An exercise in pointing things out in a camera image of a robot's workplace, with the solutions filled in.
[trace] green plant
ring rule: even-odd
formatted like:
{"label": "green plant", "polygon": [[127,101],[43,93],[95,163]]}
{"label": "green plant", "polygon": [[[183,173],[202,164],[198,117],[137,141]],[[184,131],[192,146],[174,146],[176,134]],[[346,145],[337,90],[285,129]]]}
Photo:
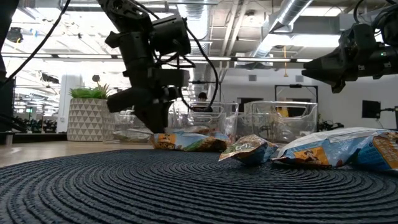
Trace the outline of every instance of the green plant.
{"label": "green plant", "polygon": [[70,89],[69,94],[73,98],[107,99],[109,94],[109,85],[105,84],[104,86],[101,86],[99,83],[97,84],[98,86],[94,89]]}

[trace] black monitor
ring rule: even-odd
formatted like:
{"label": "black monitor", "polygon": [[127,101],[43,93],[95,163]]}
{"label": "black monitor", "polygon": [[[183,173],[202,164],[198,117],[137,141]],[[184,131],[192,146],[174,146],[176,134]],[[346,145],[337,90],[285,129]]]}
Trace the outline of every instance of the black monitor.
{"label": "black monitor", "polygon": [[380,118],[381,102],[378,101],[362,101],[362,118]]}

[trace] pillar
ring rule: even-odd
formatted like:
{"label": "pillar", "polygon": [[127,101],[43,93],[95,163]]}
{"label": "pillar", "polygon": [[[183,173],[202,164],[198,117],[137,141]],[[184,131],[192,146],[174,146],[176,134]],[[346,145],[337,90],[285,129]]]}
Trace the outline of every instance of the pillar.
{"label": "pillar", "polygon": [[57,133],[68,131],[69,104],[72,96],[70,89],[83,88],[81,74],[66,74],[61,77],[60,105],[58,107]]}

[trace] ceiling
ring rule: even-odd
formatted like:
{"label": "ceiling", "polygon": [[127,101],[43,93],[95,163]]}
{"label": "ceiling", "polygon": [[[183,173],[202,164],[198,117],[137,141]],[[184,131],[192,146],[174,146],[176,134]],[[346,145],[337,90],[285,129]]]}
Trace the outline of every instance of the ceiling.
{"label": "ceiling", "polygon": [[[37,2],[51,2],[46,0],[36,0]],[[279,10],[281,1],[248,1],[246,10],[243,12],[244,1],[236,0],[214,0],[207,7],[210,10],[210,17],[208,18],[207,37],[201,40],[201,43],[210,45],[208,54],[213,56],[225,55],[228,56],[227,51],[223,53],[222,48],[225,43],[226,32],[228,31],[228,21],[231,20],[231,11],[237,5],[237,13],[235,15],[233,29],[231,35],[226,41],[231,47],[229,55],[236,55],[237,53],[249,54],[255,50],[262,40],[262,26],[267,15],[277,12]],[[150,7],[164,7],[163,1],[142,1]],[[31,53],[36,46],[42,41],[44,35],[51,28],[52,23],[58,17],[60,10],[56,8],[57,5],[45,5],[35,8],[21,7],[14,14],[12,27],[21,27],[23,40],[18,43],[13,43],[6,40],[2,52],[5,53]],[[67,11],[62,17],[61,23],[53,32],[51,38],[41,48],[40,54],[117,54],[119,49],[112,49],[104,42],[110,31],[117,32],[111,21],[107,18],[100,8],[96,7],[95,1],[91,0],[73,0],[72,5],[86,4],[89,7],[73,7],[74,11]],[[341,13],[350,13],[356,1],[342,1],[342,0],[321,0],[313,1],[311,5],[304,10],[301,16],[330,16],[335,17]],[[384,0],[367,0],[364,7],[360,8],[360,12],[371,11],[386,5]],[[174,5],[169,3],[169,9],[176,11],[181,9],[181,4]],[[170,12],[157,13],[160,17],[167,17],[171,15]],[[242,17],[242,23],[239,25],[239,16]],[[190,26],[195,33],[198,29],[203,29],[198,26]],[[232,39],[232,33],[237,31],[237,36]],[[319,45],[317,40],[313,41],[293,41],[289,42],[285,48],[278,46],[273,47],[270,54],[273,57],[293,57],[293,58],[317,58],[331,52],[334,49],[333,45]],[[11,73],[15,70],[22,60],[9,58],[5,59],[7,70]],[[34,86],[36,90],[46,92],[52,96],[59,93],[59,85],[53,85],[53,88],[43,88],[48,83],[40,80],[41,74],[53,76],[60,80],[60,77],[67,73],[79,73],[83,75],[86,86],[95,86],[91,80],[92,75],[100,75],[102,83],[108,83],[111,87],[127,88],[129,82],[121,75],[125,70],[124,64],[121,60],[112,62],[102,62],[101,60],[91,62],[67,62],[62,60],[34,60],[25,66],[22,72],[18,74],[17,85],[19,86]]]}

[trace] potted plant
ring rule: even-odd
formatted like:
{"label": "potted plant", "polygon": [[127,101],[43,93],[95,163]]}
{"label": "potted plant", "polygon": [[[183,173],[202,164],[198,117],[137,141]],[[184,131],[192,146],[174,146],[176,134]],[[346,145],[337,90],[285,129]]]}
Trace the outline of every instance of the potted plant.
{"label": "potted plant", "polygon": [[103,119],[109,85],[94,89],[71,89],[68,119],[68,141],[102,141]]}

